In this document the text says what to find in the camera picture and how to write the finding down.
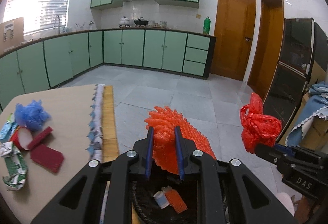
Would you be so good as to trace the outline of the red plastic bag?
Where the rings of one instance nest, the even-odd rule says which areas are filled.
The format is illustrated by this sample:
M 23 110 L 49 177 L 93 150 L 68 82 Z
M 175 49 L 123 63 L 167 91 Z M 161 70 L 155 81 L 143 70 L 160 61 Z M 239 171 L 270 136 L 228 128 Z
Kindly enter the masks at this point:
M 240 121 L 244 128 L 242 142 L 251 154 L 259 144 L 273 147 L 282 130 L 281 120 L 263 113 L 263 101 L 256 93 L 252 93 L 250 102 L 240 109 Z

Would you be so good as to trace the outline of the blue white paper cup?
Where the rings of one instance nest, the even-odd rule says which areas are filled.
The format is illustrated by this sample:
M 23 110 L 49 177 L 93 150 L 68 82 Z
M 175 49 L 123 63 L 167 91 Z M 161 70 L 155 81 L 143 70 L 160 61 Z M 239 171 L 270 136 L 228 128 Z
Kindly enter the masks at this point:
M 166 198 L 165 194 L 162 191 L 158 191 L 153 195 L 156 203 L 158 204 L 160 209 L 164 209 L 165 207 L 169 206 L 170 203 Z

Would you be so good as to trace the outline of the orange mesh tube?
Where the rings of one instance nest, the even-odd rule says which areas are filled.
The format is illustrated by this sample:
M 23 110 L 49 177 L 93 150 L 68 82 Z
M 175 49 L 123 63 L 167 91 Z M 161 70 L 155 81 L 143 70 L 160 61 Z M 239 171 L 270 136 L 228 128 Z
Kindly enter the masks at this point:
M 173 207 L 177 214 L 180 214 L 187 210 L 187 205 L 183 201 L 182 197 L 179 193 L 173 189 L 172 187 L 163 187 L 162 192 L 165 194 L 168 199 L 170 205 Z

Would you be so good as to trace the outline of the black trash bin with liner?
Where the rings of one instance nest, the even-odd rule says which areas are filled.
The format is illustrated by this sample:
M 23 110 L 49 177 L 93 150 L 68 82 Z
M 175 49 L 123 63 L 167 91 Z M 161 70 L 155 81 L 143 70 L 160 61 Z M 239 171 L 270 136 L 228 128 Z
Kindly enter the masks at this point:
M 155 200 L 159 191 L 169 202 L 165 208 Z M 198 223 L 196 181 L 184 183 L 178 178 L 164 176 L 133 181 L 132 201 L 142 223 Z

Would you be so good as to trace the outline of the green lower kitchen cabinets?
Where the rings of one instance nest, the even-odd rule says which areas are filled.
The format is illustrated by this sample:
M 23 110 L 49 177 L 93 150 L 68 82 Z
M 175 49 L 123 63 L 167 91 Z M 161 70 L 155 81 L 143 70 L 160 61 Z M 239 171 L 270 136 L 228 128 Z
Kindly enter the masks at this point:
M 115 28 L 63 33 L 1 54 L 1 108 L 22 94 L 56 88 L 101 65 L 206 79 L 216 39 L 200 33 Z

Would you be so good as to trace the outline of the cardboard box with blue cloth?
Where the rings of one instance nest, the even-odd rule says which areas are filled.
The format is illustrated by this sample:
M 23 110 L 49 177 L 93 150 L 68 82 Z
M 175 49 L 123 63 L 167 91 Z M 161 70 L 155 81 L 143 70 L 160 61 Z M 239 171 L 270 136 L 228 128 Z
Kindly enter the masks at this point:
M 321 150 L 327 144 L 327 83 L 312 84 L 278 143 Z

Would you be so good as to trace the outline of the beige tablecloth with blue trim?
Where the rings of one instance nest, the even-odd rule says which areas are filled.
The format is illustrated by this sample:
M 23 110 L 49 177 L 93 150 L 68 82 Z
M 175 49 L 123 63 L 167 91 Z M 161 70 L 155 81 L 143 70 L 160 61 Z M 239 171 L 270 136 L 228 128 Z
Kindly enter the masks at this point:
M 1 183 L 1 195 L 19 223 L 30 223 L 90 160 L 87 150 L 90 139 L 87 135 L 91 129 L 92 105 L 102 97 L 104 89 L 104 85 L 83 85 L 19 95 L 1 113 L 3 125 L 15 112 L 17 104 L 26 106 L 33 100 L 41 101 L 44 110 L 51 116 L 44 127 L 53 130 L 44 144 L 64 157 L 62 166 L 54 174 L 33 162 L 30 152 L 25 151 L 23 157 L 28 171 L 24 187 L 19 191 L 9 191 Z

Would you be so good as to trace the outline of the wooden door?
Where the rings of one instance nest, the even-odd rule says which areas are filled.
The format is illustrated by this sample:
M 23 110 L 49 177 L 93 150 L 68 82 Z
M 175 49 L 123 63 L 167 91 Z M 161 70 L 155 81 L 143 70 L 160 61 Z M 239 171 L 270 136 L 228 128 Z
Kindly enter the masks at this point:
M 259 37 L 248 86 L 263 100 L 275 75 L 284 33 L 284 0 L 261 0 Z
M 242 81 L 250 56 L 256 0 L 218 0 L 210 72 Z

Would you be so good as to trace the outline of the black glass cabinet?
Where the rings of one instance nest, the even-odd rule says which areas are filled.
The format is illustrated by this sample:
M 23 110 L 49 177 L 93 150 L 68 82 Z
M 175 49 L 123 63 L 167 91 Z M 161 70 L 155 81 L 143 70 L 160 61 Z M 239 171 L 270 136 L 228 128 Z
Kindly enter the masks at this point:
M 327 35 L 313 18 L 284 19 L 284 34 L 275 74 L 264 100 L 264 113 L 281 120 L 280 140 L 301 106 L 310 85 L 324 81 Z

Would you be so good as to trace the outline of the green bottle on counter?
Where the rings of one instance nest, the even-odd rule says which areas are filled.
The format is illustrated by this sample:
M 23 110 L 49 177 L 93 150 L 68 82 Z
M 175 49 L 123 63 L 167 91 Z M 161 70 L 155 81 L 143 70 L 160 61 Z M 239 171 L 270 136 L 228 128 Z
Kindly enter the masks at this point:
M 204 20 L 203 34 L 206 34 L 206 35 L 210 34 L 210 26 L 211 26 L 211 20 L 210 20 L 209 16 L 207 16 Z

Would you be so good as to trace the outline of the blue mesh bath sponge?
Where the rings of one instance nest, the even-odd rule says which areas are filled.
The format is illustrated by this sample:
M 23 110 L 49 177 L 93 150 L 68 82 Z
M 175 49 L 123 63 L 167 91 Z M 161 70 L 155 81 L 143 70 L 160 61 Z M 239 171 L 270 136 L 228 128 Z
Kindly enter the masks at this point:
M 24 126 L 30 131 L 42 130 L 45 122 L 51 118 L 51 115 L 44 110 L 41 100 L 32 100 L 32 102 L 26 106 L 17 103 L 14 116 L 15 122 L 19 126 Z

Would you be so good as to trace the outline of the white pot on stove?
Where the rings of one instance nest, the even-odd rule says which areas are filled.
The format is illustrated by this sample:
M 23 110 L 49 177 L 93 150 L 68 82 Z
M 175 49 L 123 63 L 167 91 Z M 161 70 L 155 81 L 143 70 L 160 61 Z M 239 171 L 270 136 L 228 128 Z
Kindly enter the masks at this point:
M 129 28 L 130 27 L 130 19 L 126 16 L 123 16 L 119 21 L 120 28 Z

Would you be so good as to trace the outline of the crumpled green white carton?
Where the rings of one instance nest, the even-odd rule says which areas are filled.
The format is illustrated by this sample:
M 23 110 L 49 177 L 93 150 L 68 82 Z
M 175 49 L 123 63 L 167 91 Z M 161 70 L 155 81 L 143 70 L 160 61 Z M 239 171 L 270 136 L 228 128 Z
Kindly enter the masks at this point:
M 19 191 L 24 187 L 28 167 L 21 151 L 12 141 L 1 145 L 1 157 L 4 158 L 8 175 L 3 176 L 3 182 L 8 191 Z

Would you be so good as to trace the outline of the light blue snack wrapper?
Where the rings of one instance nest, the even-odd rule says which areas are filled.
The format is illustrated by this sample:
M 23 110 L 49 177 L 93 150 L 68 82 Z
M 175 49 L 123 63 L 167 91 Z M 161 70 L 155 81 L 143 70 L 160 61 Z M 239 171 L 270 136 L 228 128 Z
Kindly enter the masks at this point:
M 11 138 L 17 127 L 18 124 L 15 121 L 15 116 L 13 113 L 11 113 L 1 129 L 1 142 L 7 142 Z

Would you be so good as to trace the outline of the sink faucet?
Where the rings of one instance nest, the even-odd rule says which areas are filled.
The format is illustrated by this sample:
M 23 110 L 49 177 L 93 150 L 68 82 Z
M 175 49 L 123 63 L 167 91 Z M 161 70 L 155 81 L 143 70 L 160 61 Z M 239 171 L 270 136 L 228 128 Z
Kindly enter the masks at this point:
M 60 32 L 60 28 L 61 28 L 61 18 L 59 15 L 57 15 L 55 17 L 55 22 L 53 24 L 53 30 L 56 30 L 57 31 L 57 35 L 59 35 L 61 32 Z

